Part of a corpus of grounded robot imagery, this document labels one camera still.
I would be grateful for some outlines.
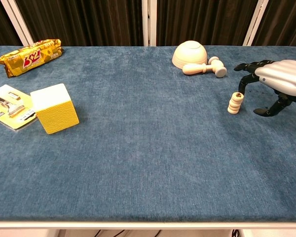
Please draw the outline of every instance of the yellow cube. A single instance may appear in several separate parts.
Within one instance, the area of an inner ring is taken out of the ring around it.
[[[30,93],[33,108],[47,134],[77,125],[79,119],[64,84]]]

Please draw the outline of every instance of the blue carpet tablecloth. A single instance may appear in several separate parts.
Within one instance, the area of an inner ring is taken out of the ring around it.
[[[18,47],[0,46],[0,56]],[[206,46],[228,75],[185,76],[175,47],[64,47],[0,86],[64,83],[80,124],[47,135],[0,124],[0,220],[296,222],[296,103],[263,118],[277,95],[231,95],[243,62],[295,59],[296,47]]]

